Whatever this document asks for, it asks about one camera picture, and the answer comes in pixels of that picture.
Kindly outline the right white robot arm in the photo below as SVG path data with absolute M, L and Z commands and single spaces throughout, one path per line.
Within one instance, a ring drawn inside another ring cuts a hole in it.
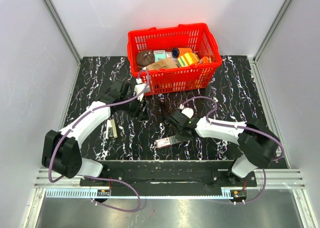
M 268 169 L 284 157 L 280 139 L 259 119 L 231 122 L 195 115 L 191 108 L 175 111 L 168 118 L 179 138 L 213 138 L 236 144 L 243 154 L 227 174 L 228 182 L 239 186 L 256 169 Z

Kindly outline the staple box red white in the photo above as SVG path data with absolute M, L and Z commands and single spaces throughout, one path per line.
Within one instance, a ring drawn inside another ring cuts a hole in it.
M 179 141 L 176 139 L 175 135 L 166 138 L 161 138 L 155 141 L 155 145 L 157 148 L 164 148 L 176 143 L 179 143 Z

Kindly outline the beige stapler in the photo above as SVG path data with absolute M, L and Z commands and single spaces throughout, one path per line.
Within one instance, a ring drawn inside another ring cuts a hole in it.
M 105 137 L 107 139 L 116 139 L 118 137 L 118 132 L 117 132 L 116 123 L 114 119 L 107 120 Z

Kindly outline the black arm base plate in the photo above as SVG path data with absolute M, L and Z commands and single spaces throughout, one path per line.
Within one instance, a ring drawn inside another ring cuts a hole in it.
M 108 160 L 102 162 L 102 177 L 130 184 L 141 197 L 227 197 L 223 188 L 256 188 L 254 172 L 245 178 L 231 175 L 233 161 L 213 160 Z

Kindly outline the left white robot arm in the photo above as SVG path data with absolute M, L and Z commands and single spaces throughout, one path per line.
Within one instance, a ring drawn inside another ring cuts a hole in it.
M 72 123 L 59 131 L 48 131 L 41 164 L 49 170 L 49 181 L 55 182 L 52 172 L 56 172 L 69 179 L 90 177 L 98 186 L 106 184 L 109 177 L 103 170 L 104 166 L 96 160 L 82 157 L 82 144 L 102 122 L 118 111 L 127 112 L 139 121 L 148 119 L 148 102 L 144 94 L 149 90 L 149 84 L 140 79 L 135 86 L 117 79 Z

